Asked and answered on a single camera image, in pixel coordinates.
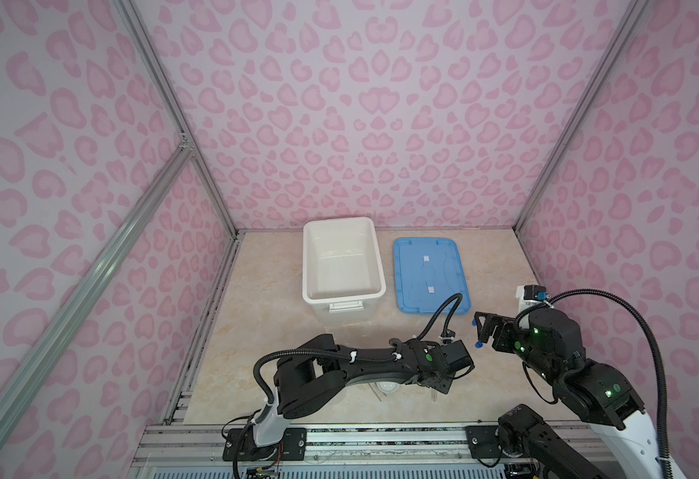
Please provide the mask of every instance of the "white plastic bin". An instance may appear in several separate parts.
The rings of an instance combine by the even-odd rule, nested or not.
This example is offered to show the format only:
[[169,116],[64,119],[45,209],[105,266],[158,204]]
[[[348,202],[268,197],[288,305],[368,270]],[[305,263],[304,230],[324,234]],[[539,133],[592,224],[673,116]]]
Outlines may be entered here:
[[302,297],[318,321],[370,320],[386,291],[373,221],[340,218],[304,225]]

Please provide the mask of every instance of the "pink leopard print wall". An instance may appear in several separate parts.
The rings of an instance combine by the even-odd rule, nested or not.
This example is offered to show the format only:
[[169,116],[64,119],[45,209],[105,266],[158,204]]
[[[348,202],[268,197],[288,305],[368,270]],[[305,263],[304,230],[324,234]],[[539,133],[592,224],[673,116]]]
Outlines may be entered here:
[[178,144],[119,29],[0,2],[0,390]]
[[160,419],[227,241],[187,165],[0,452],[0,479],[125,474]]
[[[699,478],[699,2],[658,2],[521,240],[553,292],[612,291],[659,338],[672,453]],[[597,298],[565,300],[593,358],[655,412],[647,341]]]
[[137,2],[241,228],[512,225],[626,0]]

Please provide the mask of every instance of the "aluminum frame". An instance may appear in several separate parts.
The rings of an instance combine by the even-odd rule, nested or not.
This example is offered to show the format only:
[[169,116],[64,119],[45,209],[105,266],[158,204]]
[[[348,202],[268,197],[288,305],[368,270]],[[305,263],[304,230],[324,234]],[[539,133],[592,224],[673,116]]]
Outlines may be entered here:
[[163,408],[161,418],[166,425],[171,424],[175,411],[180,406],[179,401],[182,398],[182,394],[191,389],[191,385],[195,384],[195,378],[201,364],[201,356],[216,322],[221,298],[227,287],[228,279],[232,272],[232,264],[239,247],[240,239],[231,238],[227,251],[224,254],[224,259],[219,266],[219,271],[211,285],[209,297],[201,312],[200,320],[192,333],[192,340],[182,362],[182,368],[179,369],[180,373],[171,388],[169,400]]
[[196,150],[197,155],[193,158],[193,163],[200,173],[203,187],[209,194],[214,209],[216,209],[219,217],[222,218],[228,234],[234,238],[238,231],[235,228],[227,206],[224,204],[221,191],[219,191],[219,187],[210,173],[209,165],[203,157],[200,148],[197,147],[198,142],[192,134],[187,118],[182,112],[182,107],[179,105],[179,100],[174,93],[163,63],[161,63],[155,47],[153,47],[153,42],[150,40],[142,14],[139,13],[139,9],[133,0],[111,0],[111,2],[115,6],[115,10],[118,11],[125,30],[129,33],[137,53],[142,58],[150,78],[152,78],[155,87],[158,89],[158,95],[163,99],[166,112],[171,117],[174,128],[182,137],[182,140],[188,143],[189,148]]
[[[581,421],[548,421],[555,432],[589,461],[615,463],[616,458]],[[472,464],[465,426],[497,422],[305,424],[303,461],[289,465]],[[132,469],[229,465],[221,460],[221,426],[148,426]],[[527,462],[527,458],[502,463]]]
[[194,155],[184,143],[174,151],[0,392],[0,449]]
[[603,57],[597,64],[592,78],[586,85],[584,93],[576,104],[576,108],[570,116],[570,120],[560,134],[560,138],[557,139],[554,148],[552,148],[549,160],[547,160],[544,168],[541,170],[541,174],[536,180],[534,187],[530,190],[530,195],[528,195],[525,206],[523,206],[523,209],[517,216],[514,230],[518,237],[528,225],[531,216],[533,216],[536,210],[536,206],[538,206],[544,191],[546,191],[546,187],[550,184],[554,172],[565,159],[570,144],[584,125],[587,114],[592,110],[597,97],[609,80],[610,74],[632,42],[637,28],[645,20],[645,12],[647,12],[650,3],[651,0],[632,0],[626,7],[626,13],[621,18],[618,27],[616,27],[616,31],[613,33],[613,37],[610,39],[605,53],[603,53]]
[[[441,231],[460,231],[460,230],[497,230],[497,229],[513,229],[513,225],[493,225],[493,226],[374,226],[378,232],[441,232]],[[239,228],[238,234],[241,233],[301,233],[304,228]]]

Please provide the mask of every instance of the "beige marble floor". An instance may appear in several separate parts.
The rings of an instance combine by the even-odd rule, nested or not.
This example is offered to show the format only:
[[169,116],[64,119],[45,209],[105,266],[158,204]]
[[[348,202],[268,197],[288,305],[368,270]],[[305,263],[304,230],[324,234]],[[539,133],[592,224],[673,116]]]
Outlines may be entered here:
[[[387,292],[375,319],[354,326],[326,328],[301,296],[301,233],[248,233],[230,278],[219,319],[209,340],[200,376],[192,392],[185,424],[223,424],[264,403],[251,369],[268,352],[297,347],[321,333],[333,333],[339,344],[359,348],[387,347],[391,337],[410,338],[423,329],[428,316],[405,314],[397,307],[393,242],[397,238],[450,238],[459,246],[469,285],[472,311],[504,315],[517,312],[515,287],[534,282],[517,238],[510,230],[442,232],[377,232]],[[317,413],[297,422],[460,422],[495,421],[524,402],[546,419],[575,419],[561,404],[542,402],[524,377],[515,355],[489,346],[475,348],[477,332],[472,312],[454,316],[451,329],[464,340],[476,369],[454,381],[448,395],[431,389],[403,386],[389,396],[377,397],[369,385],[345,388]],[[436,340],[442,323],[427,336]],[[262,369],[271,380],[275,361]],[[541,378],[536,386],[546,397],[550,388]]]

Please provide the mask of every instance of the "wire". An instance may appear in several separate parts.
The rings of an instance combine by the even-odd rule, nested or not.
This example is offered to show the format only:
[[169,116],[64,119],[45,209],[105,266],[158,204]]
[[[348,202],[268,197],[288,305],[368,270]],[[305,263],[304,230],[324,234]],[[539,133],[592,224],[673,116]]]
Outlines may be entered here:
[[[280,456],[283,456],[283,452],[286,450],[285,445],[281,442],[280,443]],[[280,458],[278,457],[278,468],[275,471],[275,476],[278,477],[280,475],[280,472],[283,470],[283,463],[280,462]]]
[[[499,449],[500,449],[500,446],[498,445],[498,443],[493,443],[493,442],[479,442],[478,444],[475,445],[475,455],[477,455],[477,450],[478,450],[478,447],[479,447],[479,446],[498,446]],[[482,465],[484,465],[484,466],[490,468],[490,469],[492,469],[493,467],[496,467],[496,466],[498,465],[499,461],[501,461],[501,452],[500,452],[500,451],[499,451],[498,457],[496,457],[496,461],[494,461],[493,464],[486,464],[486,463],[483,462],[482,459],[480,459],[480,458],[478,457],[478,462],[479,462],[480,464],[482,464]]]
[[530,383],[530,387],[536,391],[536,394],[541,398],[542,401],[546,402],[546,404],[557,404],[557,401],[559,401],[559,398],[554,394],[554,390],[552,391],[552,397],[554,398],[554,401],[547,401],[539,392],[538,389],[536,389],[536,385],[534,382],[530,379],[530,374],[528,374],[528,366],[525,364],[525,361],[523,361],[523,372],[525,373],[525,378],[528,380]]
[[246,433],[253,425],[254,423],[249,420],[249,422],[246,423],[246,426],[243,426],[243,430],[240,431],[238,440],[235,441],[235,447],[232,449],[232,474],[235,476],[235,479],[240,479],[240,472],[238,470],[238,453],[240,452],[240,446],[243,445],[243,437],[246,436]]
[[283,439],[280,439],[280,442],[278,443],[278,456],[275,458],[274,461],[272,461],[272,464],[262,467],[262,470],[265,469],[271,469],[274,465],[277,465],[278,462],[280,462],[280,456],[283,455]]
[[229,441],[229,440],[230,440],[229,437],[224,433],[224,428],[226,428],[227,426],[229,426],[231,422],[239,421],[240,419],[248,419],[248,420],[250,420],[250,419],[254,416],[254,414],[256,414],[256,413],[259,412],[259,411],[261,411],[261,409],[257,409],[256,411],[254,411],[254,412],[252,412],[252,413],[250,413],[250,414],[247,414],[247,415],[245,415],[245,416],[238,416],[238,417],[236,417],[235,419],[230,419],[229,421],[227,421],[227,424],[225,424],[224,426],[221,427],[221,436],[222,436],[225,440]]
[[469,367],[469,369],[467,369],[467,372],[465,372],[464,374],[460,374],[459,376],[452,377],[451,380],[461,379],[461,378],[463,378],[464,376],[467,376],[470,372],[472,372],[472,369],[474,369],[474,368],[475,368],[475,365],[472,364],[472,365]]
[[[595,290],[591,288],[582,288],[578,290],[566,291],[564,293],[557,294],[556,296],[549,299],[550,304],[554,304],[557,301],[563,300],[567,297],[577,296],[580,294],[591,294],[593,296],[604,297],[609,299],[614,303],[619,304],[624,308],[632,317],[635,318],[637,324],[639,324],[642,333],[645,335],[646,340],[648,340],[648,346],[650,346],[650,353],[653,356],[653,367],[655,368],[655,383],[658,389],[658,405],[656,408],[655,422],[656,422],[656,442],[659,446],[659,464],[661,465],[661,473],[664,479],[672,479],[674,475],[671,473],[671,463],[669,461],[669,433],[666,427],[666,413],[667,413],[667,392],[666,392],[666,373],[664,371],[664,362],[661,359],[661,350],[659,349],[659,343],[655,340],[650,326],[631,304],[627,303],[620,297],[613,293],[602,290]],[[516,329],[520,328],[520,320],[531,311],[538,310],[542,307],[548,307],[546,303],[538,303],[532,307],[527,308],[517,314],[514,322],[514,327]]]
[[448,305],[449,305],[452,301],[456,301],[456,303],[454,303],[453,307],[452,307],[451,310],[449,311],[448,316],[445,317],[445,325],[443,326],[443,333],[442,333],[442,336],[443,336],[443,337],[446,337],[446,335],[448,334],[448,325],[449,325],[449,323],[450,323],[450,321],[451,321],[451,316],[453,316],[453,314],[456,312],[456,308],[459,307],[459,304],[461,303],[461,299],[462,299],[463,297],[464,297],[464,295],[461,294],[461,293],[454,293],[454,294],[452,294],[452,295],[450,296],[450,298],[448,298],[447,300],[445,300],[445,301],[440,305],[440,307],[438,308],[438,310],[435,311],[434,314],[432,314],[432,317],[429,318],[429,323],[427,323],[427,326],[424,328],[424,330],[421,331],[421,333],[416,337],[416,340],[421,341],[421,340],[424,338],[424,336],[426,336],[427,333],[429,333],[429,330],[431,330],[432,325],[435,324],[435,321],[438,320],[438,317],[440,316],[440,313],[442,313],[443,310],[444,310],[446,307],[448,307]]

